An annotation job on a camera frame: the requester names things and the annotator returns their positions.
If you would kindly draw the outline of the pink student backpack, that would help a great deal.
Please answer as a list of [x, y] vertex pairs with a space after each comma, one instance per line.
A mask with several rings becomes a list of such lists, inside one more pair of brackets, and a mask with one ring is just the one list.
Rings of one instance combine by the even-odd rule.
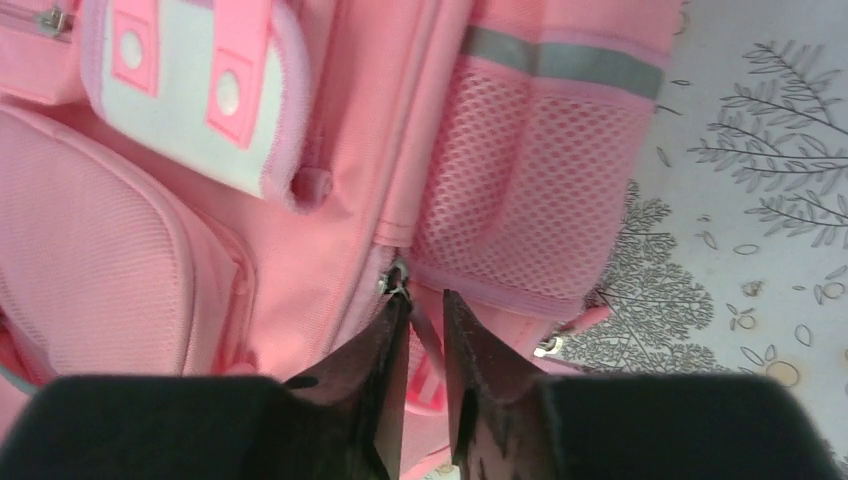
[[1, 429], [73, 374], [293, 377], [413, 305], [400, 473], [448, 455], [441, 296], [586, 308], [679, 1], [5, 1]]

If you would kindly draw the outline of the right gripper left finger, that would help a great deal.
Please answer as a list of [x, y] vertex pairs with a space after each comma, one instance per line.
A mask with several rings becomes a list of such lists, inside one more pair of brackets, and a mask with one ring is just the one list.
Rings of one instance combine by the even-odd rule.
[[360, 333], [285, 381], [285, 478], [399, 477], [411, 311], [390, 295]]

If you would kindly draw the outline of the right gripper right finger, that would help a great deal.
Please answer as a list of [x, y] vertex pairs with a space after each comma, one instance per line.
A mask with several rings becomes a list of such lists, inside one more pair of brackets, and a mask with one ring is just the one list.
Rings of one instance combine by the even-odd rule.
[[550, 377], [443, 292], [451, 459], [462, 479], [562, 479]]

